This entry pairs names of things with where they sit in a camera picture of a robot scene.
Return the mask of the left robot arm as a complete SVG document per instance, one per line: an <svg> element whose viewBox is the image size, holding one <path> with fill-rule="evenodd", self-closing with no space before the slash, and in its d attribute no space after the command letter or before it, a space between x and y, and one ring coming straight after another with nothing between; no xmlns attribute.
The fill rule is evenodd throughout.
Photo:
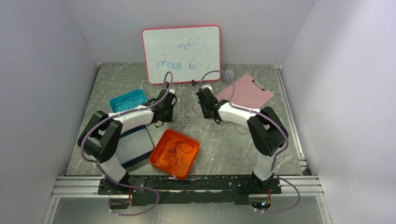
<svg viewBox="0 0 396 224"><path fill-rule="evenodd" d="M129 111L97 111L91 116L78 139L78 146L84 159L94 162L103 171L117 194L129 188L129 174L116 156L119 139L139 126L171 122L176 101L174 90L162 89L157 98Z"/></svg>

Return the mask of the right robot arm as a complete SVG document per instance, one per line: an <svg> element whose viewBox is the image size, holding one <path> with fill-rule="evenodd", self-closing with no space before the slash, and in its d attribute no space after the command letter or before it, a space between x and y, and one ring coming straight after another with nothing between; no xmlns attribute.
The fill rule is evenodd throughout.
<svg viewBox="0 0 396 224"><path fill-rule="evenodd" d="M234 123L248 129L258 151L256 166L252 172L252 188L264 193L274 177L276 158L289 145L289 134L273 108L251 109L217 100L209 88L200 88L196 95L205 119Z"/></svg>

